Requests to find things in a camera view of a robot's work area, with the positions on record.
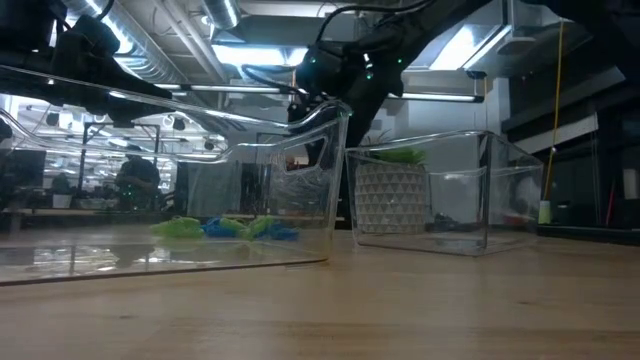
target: person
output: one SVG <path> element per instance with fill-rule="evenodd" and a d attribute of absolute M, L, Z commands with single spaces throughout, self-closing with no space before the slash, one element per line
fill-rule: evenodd
<path fill-rule="evenodd" d="M 142 151 L 139 146 L 129 145 L 127 150 Z M 149 160 L 139 155 L 127 155 L 116 176 L 121 210 L 143 210 L 155 205 L 160 183 L 160 172 Z"/>

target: yellow cable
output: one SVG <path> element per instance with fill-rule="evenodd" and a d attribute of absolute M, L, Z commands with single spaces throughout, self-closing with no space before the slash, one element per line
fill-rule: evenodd
<path fill-rule="evenodd" d="M 558 70 L 556 75 L 556 107 L 553 120 L 553 132 L 551 149 L 549 150 L 549 165 L 547 166 L 547 180 L 544 186 L 544 200 L 549 200 L 549 186 L 551 185 L 551 170 L 553 168 L 553 154 L 556 146 L 556 135 L 558 132 L 558 118 L 560 117 L 560 83 L 562 80 L 562 35 L 564 33 L 564 19 L 560 18 L 560 32 L 558 34 Z"/>

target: wooden tabletop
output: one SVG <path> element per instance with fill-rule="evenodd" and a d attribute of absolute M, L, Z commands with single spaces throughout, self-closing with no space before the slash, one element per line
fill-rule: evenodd
<path fill-rule="evenodd" d="M 2 359 L 640 359 L 640 248 L 542 239 L 479 258 L 0 288 Z"/>

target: clear plastic bin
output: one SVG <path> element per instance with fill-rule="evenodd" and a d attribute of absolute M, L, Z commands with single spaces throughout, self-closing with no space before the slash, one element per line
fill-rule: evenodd
<path fill-rule="evenodd" d="M 483 255 L 535 237 L 543 166 L 482 131 L 347 149 L 360 245 Z"/>
<path fill-rule="evenodd" d="M 286 123 L 9 68 L 0 89 L 0 282 L 329 256 L 342 103 Z"/>

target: white geometric planter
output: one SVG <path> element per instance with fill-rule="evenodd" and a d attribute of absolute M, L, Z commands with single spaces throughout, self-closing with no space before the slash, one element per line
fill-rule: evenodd
<path fill-rule="evenodd" d="M 355 215 L 363 233 L 417 234 L 427 217 L 423 165 L 365 164 L 356 169 Z"/>

